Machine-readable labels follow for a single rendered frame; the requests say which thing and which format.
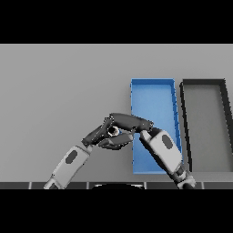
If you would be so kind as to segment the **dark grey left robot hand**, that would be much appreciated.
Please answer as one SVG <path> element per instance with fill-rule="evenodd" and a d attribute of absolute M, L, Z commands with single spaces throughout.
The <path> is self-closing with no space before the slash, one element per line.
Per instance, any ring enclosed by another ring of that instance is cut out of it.
<path fill-rule="evenodd" d="M 86 148 L 99 146 L 105 149 L 119 150 L 133 141 L 132 133 L 127 134 L 121 132 L 119 136 L 111 137 L 103 130 L 103 125 L 99 126 L 82 139 L 82 144 Z"/>

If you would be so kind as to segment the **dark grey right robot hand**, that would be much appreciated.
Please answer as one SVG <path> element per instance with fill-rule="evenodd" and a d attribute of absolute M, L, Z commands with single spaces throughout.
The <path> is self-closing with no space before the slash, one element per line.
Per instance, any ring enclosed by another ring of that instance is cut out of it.
<path fill-rule="evenodd" d="M 118 127 L 126 131 L 134 130 L 136 133 L 140 133 L 142 130 L 150 131 L 153 125 L 154 123 L 152 121 L 138 116 L 111 113 L 109 117 L 106 118 L 103 130 L 107 132 L 110 127 Z"/>

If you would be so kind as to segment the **blue pipe with pale ring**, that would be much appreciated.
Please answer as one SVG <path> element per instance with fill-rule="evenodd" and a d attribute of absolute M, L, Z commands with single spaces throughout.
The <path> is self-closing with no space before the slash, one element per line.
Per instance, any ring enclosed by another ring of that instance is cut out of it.
<path fill-rule="evenodd" d="M 116 127 L 116 126 L 111 126 L 108 130 L 107 133 L 111 136 L 111 137 L 116 137 L 119 136 L 121 134 L 121 130 Z"/>

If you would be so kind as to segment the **blue bin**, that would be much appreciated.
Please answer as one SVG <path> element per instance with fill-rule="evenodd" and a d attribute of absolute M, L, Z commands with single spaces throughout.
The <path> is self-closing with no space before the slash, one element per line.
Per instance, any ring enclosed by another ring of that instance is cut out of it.
<path fill-rule="evenodd" d="M 177 110 L 177 91 L 173 78 L 132 78 L 131 114 L 154 122 L 154 127 L 165 129 L 179 151 L 182 151 Z M 133 173 L 164 174 L 165 171 L 139 141 L 133 141 Z"/>

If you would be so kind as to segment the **dark grey bin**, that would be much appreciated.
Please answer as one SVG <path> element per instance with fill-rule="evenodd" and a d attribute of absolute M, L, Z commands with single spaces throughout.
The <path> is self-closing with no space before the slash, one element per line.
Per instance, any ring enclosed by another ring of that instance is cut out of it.
<path fill-rule="evenodd" d="M 233 118 L 225 79 L 184 79 L 181 107 L 189 169 L 233 172 Z"/>

